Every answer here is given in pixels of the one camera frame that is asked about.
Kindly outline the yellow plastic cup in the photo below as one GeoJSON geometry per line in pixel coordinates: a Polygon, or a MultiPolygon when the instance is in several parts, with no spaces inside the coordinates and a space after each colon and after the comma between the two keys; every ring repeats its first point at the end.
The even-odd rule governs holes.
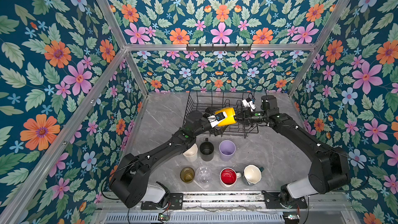
{"type": "Polygon", "coordinates": [[[224,127],[228,125],[236,124],[235,110],[232,107],[226,107],[215,112],[216,126],[224,127]]]}

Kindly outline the cream and green mug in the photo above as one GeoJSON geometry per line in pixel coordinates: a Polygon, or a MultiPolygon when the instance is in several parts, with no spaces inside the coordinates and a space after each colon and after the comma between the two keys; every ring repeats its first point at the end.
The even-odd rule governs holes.
{"type": "Polygon", "coordinates": [[[262,179],[262,172],[264,167],[257,167],[255,165],[248,165],[244,168],[243,182],[248,186],[257,184],[262,179]]]}

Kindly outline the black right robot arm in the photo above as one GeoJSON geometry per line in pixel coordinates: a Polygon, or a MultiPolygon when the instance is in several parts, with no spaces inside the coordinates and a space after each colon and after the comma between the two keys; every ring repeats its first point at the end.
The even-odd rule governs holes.
{"type": "Polygon", "coordinates": [[[347,152],[319,141],[290,115],[282,113],[275,96],[263,95],[260,108],[256,108],[251,97],[244,99],[241,105],[243,111],[235,116],[238,123],[273,129],[288,139],[311,163],[306,176],[281,186],[278,201],[282,206],[291,206],[307,196],[324,195],[351,182],[347,152]]]}

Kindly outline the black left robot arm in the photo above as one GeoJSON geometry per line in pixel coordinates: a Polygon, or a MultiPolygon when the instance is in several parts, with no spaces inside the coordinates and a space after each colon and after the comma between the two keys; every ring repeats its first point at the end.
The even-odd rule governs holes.
{"type": "Polygon", "coordinates": [[[192,111],[171,138],[164,144],[137,156],[125,155],[115,172],[110,176],[109,189],[127,208],[140,202],[152,202],[164,207],[169,202],[170,191],[160,182],[156,186],[149,185],[149,177],[154,170],[170,159],[189,150],[197,141],[197,136],[210,132],[219,135],[223,131],[218,124],[226,120],[226,111],[213,113],[192,111]]]}

